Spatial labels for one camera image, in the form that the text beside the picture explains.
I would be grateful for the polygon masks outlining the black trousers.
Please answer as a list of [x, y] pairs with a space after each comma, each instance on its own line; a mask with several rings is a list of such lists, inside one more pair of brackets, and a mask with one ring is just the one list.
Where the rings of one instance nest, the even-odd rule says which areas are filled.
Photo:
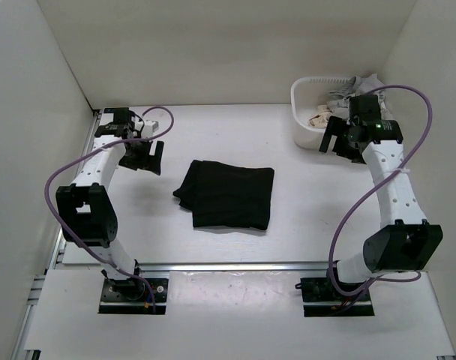
[[192, 213], [193, 227], [232, 227], [265, 231], [271, 214], [275, 171], [210, 160], [193, 160], [172, 195]]

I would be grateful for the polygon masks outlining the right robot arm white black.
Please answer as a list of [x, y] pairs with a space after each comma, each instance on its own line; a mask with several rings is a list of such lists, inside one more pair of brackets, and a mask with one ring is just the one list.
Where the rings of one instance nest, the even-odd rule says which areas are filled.
[[[376, 94], [349, 99], [346, 120], [332, 116], [320, 152], [332, 150], [353, 163], [367, 165], [373, 188], [344, 215], [335, 230], [328, 251], [325, 292], [341, 300], [365, 292], [375, 281], [393, 282], [394, 273], [420, 273], [443, 239], [439, 224], [431, 223], [414, 193], [407, 163], [425, 141], [433, 121], [431, 102], [427, 107], [427, 124], [414, 148], [404, 151], [404, 138], [395, 120], [385, 120]], [[347, 220], [369, 197], [379, 204], [380, 229], [364, 241], [355, 256], [336, 260], [335, 247]]]

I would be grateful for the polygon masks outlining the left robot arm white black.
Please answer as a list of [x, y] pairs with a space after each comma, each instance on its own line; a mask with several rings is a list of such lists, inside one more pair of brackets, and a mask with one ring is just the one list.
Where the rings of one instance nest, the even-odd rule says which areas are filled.
[[146, 307], [154, 299], [153, 288], [117, 238], [118, 219], [108, 187], [118, 167], [161, 173], [164, 143], [153, 141], [158, 129], [157, 121], [128, 107], [104, 109], [81, 171], [55, 193], [65, 240], [102, 265], [110, 289], [127, 302], [143, 302]]

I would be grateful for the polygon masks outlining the beige crumpled garment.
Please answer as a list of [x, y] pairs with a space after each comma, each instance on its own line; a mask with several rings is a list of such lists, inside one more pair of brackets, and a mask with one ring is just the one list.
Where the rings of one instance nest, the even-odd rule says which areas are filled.
[[326, 129], [329, 123], [329, 119], [332, 116], [332, 111], [326, 105], [319, 105], [317, 107], [317, 114], [312, 116], [307, 124], [312, 128]]

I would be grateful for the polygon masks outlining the grey crumpled garment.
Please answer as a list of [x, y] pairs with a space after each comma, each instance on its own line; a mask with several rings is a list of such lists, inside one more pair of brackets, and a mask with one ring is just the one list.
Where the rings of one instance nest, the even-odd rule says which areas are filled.
[[328, 93], [326, 106], [333, 116], [347, 120], [350, 115], [350, 98], [366, 94], [381, 86], [384, 84], [378, 79], [376, 73], [368, 77], [354, 76], [339, 89], [331, 90]]

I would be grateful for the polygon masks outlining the white plastic basket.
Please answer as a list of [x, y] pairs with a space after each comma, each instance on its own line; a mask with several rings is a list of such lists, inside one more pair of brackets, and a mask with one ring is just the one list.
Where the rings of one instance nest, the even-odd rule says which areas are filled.
[[311, 127], [308, 120], [317, 114], [319, 105], [326, 105], [331, 90], [339, 89], [352, 77], [306, 76], [292, 84], [292, 138], [297, 146], [309, 150], [317, 150], [320, 147], [325, 129]]

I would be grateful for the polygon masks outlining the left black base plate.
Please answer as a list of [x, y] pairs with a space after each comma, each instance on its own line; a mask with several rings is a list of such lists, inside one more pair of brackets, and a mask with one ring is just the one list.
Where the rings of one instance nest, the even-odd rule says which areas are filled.
[[168, 278], [146, 279], [154, 295], [146, 284], [138, 280], [108, 280], [103, 282], [98, 306], [99, 314], [164, 315], [167, 309], [169, 290]]

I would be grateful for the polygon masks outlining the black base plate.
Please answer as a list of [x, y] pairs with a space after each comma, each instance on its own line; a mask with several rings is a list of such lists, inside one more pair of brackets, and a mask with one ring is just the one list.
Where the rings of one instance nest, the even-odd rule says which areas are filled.
[[295, 285], [301, 291], [304, 317], [372, 317], [370, 293], [347, 297], [338, 293], [326, 277], [302, 277]]
[[99, 314], [164, 315], [167, 309], [169, 290], [168, 278], [146, 279], [154, 295], [146, 284], [138, 280], [108, 280], [103, 282], [98, 306]]

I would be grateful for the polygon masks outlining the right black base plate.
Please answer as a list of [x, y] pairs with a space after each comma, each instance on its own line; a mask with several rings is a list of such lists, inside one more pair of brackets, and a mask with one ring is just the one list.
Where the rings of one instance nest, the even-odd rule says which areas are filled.
[[301, 291], [304, 317], [372, 317], [370, 293], [347, 297], [338, 293], [326, 277], [302, 277], [295, 285]]

